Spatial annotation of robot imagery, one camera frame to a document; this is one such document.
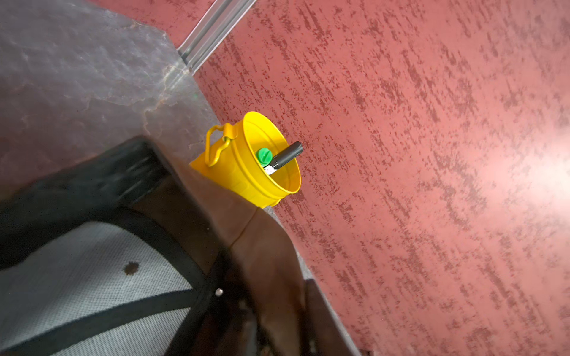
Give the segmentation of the brown cap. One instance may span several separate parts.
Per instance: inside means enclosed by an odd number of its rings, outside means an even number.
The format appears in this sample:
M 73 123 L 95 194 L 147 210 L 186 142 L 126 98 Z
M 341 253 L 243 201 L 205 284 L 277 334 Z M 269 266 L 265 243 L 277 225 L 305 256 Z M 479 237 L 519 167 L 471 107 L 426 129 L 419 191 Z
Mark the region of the brown cap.
M 137 137 L 1 197 L 3 355 L 352 355 L 286 231 Z

